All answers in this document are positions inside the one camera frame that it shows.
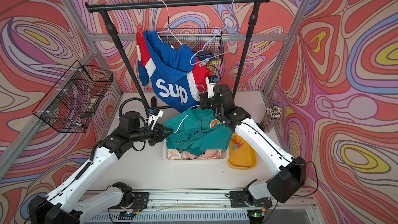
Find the green jacket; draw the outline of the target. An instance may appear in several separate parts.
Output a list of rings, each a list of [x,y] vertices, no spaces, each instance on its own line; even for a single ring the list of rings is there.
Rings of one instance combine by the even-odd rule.
[[[164,126],[176,131],[186,114],[188,117],[179,131],[166,138],[168,149],[186,151],[199,157],[207,150],[228,148],[233,131],[220,122],[212,110],[188,109],[167,120]]]

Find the blue red white jacket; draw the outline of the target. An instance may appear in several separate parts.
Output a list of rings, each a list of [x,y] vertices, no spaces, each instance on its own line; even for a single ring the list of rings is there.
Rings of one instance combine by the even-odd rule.
[[[136,34],[136,49],[143,86],[151,84],[156,96],[180,113],[199,105],[200,93],[207,91],[206,78],[212,73],[193,64],[188,46],[174,49],[156,31],[144,31]]]

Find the light blue hanger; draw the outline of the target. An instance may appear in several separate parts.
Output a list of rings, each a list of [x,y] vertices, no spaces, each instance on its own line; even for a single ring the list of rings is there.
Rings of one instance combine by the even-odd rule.
[[[228,13],[227,23],[224,25],[223,29],[221,29],[218,33],[214,34],[214,35],[210,38],[210,40],[208,40],[208,41],[203,45],[202,49],[200,49],[199,51],[197,51],[196,53],[193,54],[193,56],[190,58],[190,61],[189,61],[189,62],[190,62],[190,65],[192,65],[192,66],[197,65],[197,64],[199,65],[199,63],[200,63],[201,60],[199,60],[198,62],[194,62],[193,59],[194,59],[194,58],[197,59],[197,58],[198,58],[198,54],[199,54],[200,52],[204,51],[204,49],[205,49],[216,37],[221,36],[224,30],[226,30],[226,29],[230,29],[230,30],[231,30],[231,28],[230,28],[230,20],[231,20],[231,14],[232,14],[232,11],[233,11],[233,5],[234,5],[235,1],[236,1],[236,0],[232,0],[231,6],[230,6],[230,10],[229,10],[229,13]],[[225,51],[225,52],[219,53],[218,55],[211,56],[211,57],[206,57],[206,58],[209,58],[209,61],[211,61],[211,60],[213,60],[213,59],[215,59],[215,58],[218,58],[218,57],[220,57],[220,56],[223,56],[224,54],[226,54],[226,53],[228,53],[228,52],[229,52],[229,51]]]

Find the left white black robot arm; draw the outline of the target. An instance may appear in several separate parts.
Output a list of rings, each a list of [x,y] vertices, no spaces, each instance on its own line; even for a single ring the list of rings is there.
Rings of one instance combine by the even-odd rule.
[[[119,125],[104,139],[95,143],[89,159],[65,182],[46,196],[36,196],[28,205],[28,220],[32,224],[83,224],[95,215],[118,207],[133,208],[133,189],[122,182],[112,184],[102,193],[87,200],[81,197],[90,186],[135,143],[151,146],[162,142],[171,135],[172,129],[158,123],[163,116],[160,108],[145,107],[145,115],[139,112],[123,112],[129,102],[143,99],[133,97],[119,107]]]

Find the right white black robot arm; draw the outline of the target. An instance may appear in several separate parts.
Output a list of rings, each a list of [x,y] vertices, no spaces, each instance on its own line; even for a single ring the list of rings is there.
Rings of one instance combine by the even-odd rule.
[[[294,157],[272,141],[242,107],[235,105],[231,89],[227,85],[208,85],[200,94],[200,108],[210,109],[224,126],[243,138],[268,166],[272,177],[254,180],[247,189],[256,200],[272,197],[286,203],[304,186],[307,162]]]

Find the pink hanger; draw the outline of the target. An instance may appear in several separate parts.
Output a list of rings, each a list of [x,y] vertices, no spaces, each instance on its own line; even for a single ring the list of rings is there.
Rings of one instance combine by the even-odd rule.
[[[157,0],[157,2],[161,2],[161,3],[164,5],[164,7],[165,7],[165,9],[166,9],[166,12],[167,12],[167,29],[166,29],[165,31],[158,31],[158,34],[169,33],[169,34],[171,34],[171,35],[175,38],[175,40],[182,46],[181,41],[176,37],[176,35],[175,35],[175,34],[171,31],[171,29],[170,29],[170,12],[169,12],[169,8],[168,8],[166,2],[164,2],[163,0]]]

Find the white perforated plastic basket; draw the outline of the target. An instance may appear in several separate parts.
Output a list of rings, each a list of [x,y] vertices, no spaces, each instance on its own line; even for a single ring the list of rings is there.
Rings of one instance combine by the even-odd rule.
[[[178,151],[176,149],[168,149],[166,141],[163,145],[163,159],[167,162],[197,162],[197,161],[218,161],[225,160],[227,156],[226,150],[207,150],[201,156],[192,155],[186,151]]]

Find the white grey clothespin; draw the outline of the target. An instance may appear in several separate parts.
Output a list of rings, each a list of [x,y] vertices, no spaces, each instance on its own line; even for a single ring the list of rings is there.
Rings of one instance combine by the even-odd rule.
[[[199,63],[199,67],[205,66],[209,62],[209,58],[206,58]]]

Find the cup of coloured pencils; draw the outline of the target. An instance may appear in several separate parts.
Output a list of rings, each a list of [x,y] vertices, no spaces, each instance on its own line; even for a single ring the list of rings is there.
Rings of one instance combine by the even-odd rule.
[[[279,106],[269,106],[265,112],[264,132],[269,133],[281,118],[282,109]]]

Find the yellow plastic tray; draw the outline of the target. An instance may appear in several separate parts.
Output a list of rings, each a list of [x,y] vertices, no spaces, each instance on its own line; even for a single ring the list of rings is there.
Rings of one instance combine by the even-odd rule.
[[[257,165],[256,152],[243,138],[236,133],[232,135],[232,137],[234,136],[240,140],[240,143],[244,143],[244,145],[240,149],[233,151],[233,141],[230,140],[229,158],[227,160],[229,167],[236,170],[251,170],[255,168]]]

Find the red clothespin on blue jacket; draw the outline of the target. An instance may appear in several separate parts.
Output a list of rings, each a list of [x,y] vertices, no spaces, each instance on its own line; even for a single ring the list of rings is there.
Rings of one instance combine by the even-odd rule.
[[[141,23],[136,25],[136,29],[137,29],[137,34],[140,34],[141,36],[144,36],[144,30],[143,30],[143,26],[142,26]]]

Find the black clothes rack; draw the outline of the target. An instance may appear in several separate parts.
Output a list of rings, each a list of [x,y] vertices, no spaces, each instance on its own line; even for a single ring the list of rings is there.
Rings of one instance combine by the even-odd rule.
[[[132,78],[132,81],[139,93],[141,99],[144,101],[144,107],[148,108],[149,104],[144,95],[143,90],[141,89],[140,82],[134,73],[134,69],[125,53],[122,42],[119,38],[119,33],[113,24],[108,12],[109,11],[117,11],[117,10],[136,10],[136,9],[156,9],[156,8],[165,8],[165,7],[188,7],[188,6],[208,6],[208,5],[222,5],[222,4],[240,4],[240,3],[254,3],[251,16],[248,21],[248,30],[245,36],[244,48],[242,51],[238,72],[236,75],[234,88],[232,91],[233,97],[236,96],[237,88],[239,85],[239,81],[241,78],[241,74],[243,72],[243,67],[246,60],[247,51],[249,48],[249,44],[251,38],[254,33],[255,26],[258,20],[258,13],[260,10],[260,6],[263,3],[268,3],[271,0],[182,0],[182,1],[166,1],[165,3],[161,2],[144,2],[144,3],[124,3],[124,4],[89,4],[85,3],[85,7],[88,12],[94,13],[97,12],[102,17],[108,35],[111,37],[112,41],[115,44],[115,47],[119,51],[119,54],[124,62],[125,67],[129,75]]]

